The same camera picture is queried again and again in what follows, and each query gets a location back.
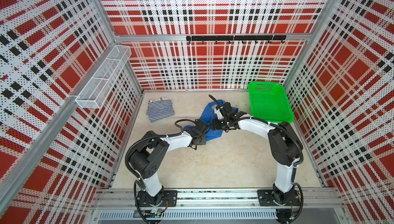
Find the blue white striped tank top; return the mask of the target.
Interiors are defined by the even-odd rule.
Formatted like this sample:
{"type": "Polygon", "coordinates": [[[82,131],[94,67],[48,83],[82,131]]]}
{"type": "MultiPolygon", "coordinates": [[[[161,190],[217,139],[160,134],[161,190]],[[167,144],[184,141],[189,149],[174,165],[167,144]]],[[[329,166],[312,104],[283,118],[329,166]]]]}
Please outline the blue white striped tank top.
{"type": "Polygon", "coordinates": [[[174,116],[172,100],[164,97],[149,100],[146,115],[151,123],[174,116]]]}

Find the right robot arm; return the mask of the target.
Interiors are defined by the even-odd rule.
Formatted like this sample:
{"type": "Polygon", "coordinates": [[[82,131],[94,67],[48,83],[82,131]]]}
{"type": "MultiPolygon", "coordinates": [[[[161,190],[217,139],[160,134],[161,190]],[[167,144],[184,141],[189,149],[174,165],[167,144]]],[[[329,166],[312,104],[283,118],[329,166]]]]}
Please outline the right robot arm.
{"type": "Polygon", "coordinates": [[[231,104],[214,100],[217,118],[211,122],[211,129],[217,131],[243,130],[257,134],[269,141],[270,151],[277,162],[274,189],[283,194],[295,185],[297,167],[303,162],[303,147],[288,122],[272,123],[245,112],[237,113],[231,104]]]}

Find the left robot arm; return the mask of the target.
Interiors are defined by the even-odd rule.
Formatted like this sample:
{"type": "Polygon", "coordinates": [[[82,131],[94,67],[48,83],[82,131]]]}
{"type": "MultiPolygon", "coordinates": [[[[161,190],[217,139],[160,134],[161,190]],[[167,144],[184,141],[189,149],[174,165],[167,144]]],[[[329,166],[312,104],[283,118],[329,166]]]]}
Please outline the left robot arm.
{"type": "Polygon", "coordinates": [[[157,198],[164,191],[157,171],[166,154],[179,148],[196,149],[198,145],[205,145],[206,134],[210,130],[209,125],[200,119],[181,119],[174,125],[180,129],[179,132],[157,134],[149,131],[125,155],[126,168],[151,198],[157,198]]]}

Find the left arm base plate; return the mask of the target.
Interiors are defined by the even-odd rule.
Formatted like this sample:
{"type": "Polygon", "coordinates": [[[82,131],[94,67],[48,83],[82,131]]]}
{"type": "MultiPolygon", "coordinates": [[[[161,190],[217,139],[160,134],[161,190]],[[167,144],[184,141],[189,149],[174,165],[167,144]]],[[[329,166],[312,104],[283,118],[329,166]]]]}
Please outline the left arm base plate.
{"type": "Polygon", "coordinates": [[[141,190],[137,193],[136,204],[139,207],[175,207],[177,198],[177,190],[161,190],[155,196],[150,196],[146,191],[141,190]]]}

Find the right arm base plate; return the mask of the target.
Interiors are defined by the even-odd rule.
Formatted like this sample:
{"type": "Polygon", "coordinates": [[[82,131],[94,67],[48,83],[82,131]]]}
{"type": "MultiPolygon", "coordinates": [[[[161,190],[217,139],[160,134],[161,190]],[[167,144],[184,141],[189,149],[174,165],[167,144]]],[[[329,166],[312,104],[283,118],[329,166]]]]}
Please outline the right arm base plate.
{"type": "Polygon", "coordinates": [[[291,189],[289,192],[283,193],[280,190],[257,190],[258,201],[260,206],[300,206],[301,199],[298,192],[291,189]]]}

